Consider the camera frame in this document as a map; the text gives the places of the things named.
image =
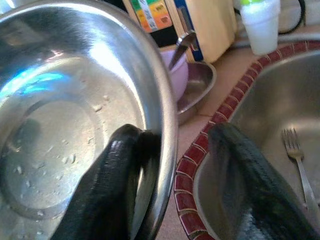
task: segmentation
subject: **tiled countertop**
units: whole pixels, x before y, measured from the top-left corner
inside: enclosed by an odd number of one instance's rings
[[[227,51],[213,64],[217,71],[217,81],[210,91],[206,103],[198,111],[197,115],[179,128],[177,160],[183,156],[233,86],[257,58],[257,56],[253,55],[250,48],[239,48]],[[178,217],[175,198],[173,193],[171,193],[164,220],[156,240],[187,239],[188,237]]]

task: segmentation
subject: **stainless steel bowl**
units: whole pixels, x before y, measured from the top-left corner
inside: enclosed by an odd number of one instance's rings
[[[141,171],[132,237],[155,237],[170,196],[177,114],[153,41],[97,1],[39,1],[0,18],[0,239],[48,239],[110,135],[161,135]]]

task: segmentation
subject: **stainless steel sink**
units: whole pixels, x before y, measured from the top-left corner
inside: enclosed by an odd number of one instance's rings
[[[314,191],[320,199],[320,51],[303,53],[273,64],[257,77],[229,122],[235,124],[260,148],[267,160],[287,180],[304,203],[297,165],[287,157],[281,130],[295,128],[304,151],[303,165]],[[211,204],[214,195],[213,163],[205,157],[194,180],[194,198],[207,230],[215,236],[213,226],[219,219]]]

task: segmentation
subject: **metal fork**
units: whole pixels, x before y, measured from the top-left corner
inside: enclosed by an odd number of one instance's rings
[[[320,210],[316,202],[314,192],[312,191],[310,183],[308,181],[305,168],[302,164],[302,160],[304,159],[304,152],[300,149],[296,130],[294,128],[284,129],[282,131],[282,140],[285,145],[287,155],[289,156],[289,158],[294,159],[298,165],[309,216],[313,219],[314,223],[319,225]]]

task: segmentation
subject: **kitchen counter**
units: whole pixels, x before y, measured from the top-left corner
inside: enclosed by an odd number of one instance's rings
[[[301,27],[287,36],[288,40],[301,40],[303,36],[310,40],[320,40],[320,25]],[[234,46],[245,46],[243,39],[238,39]],[[227,97],[233,86],[247,71],[248,67],[258,59],[249,47],[231,48],[213,65],[217,71],[217,80],[208,95],[208,99],[197,115],[179,128],[177,162],[189,148],[193,140],[207,124],[211,116]],[[173,193],[171,193],[168,207],[156,240],[187,240],[188,237],[182,227],[177,213]]]

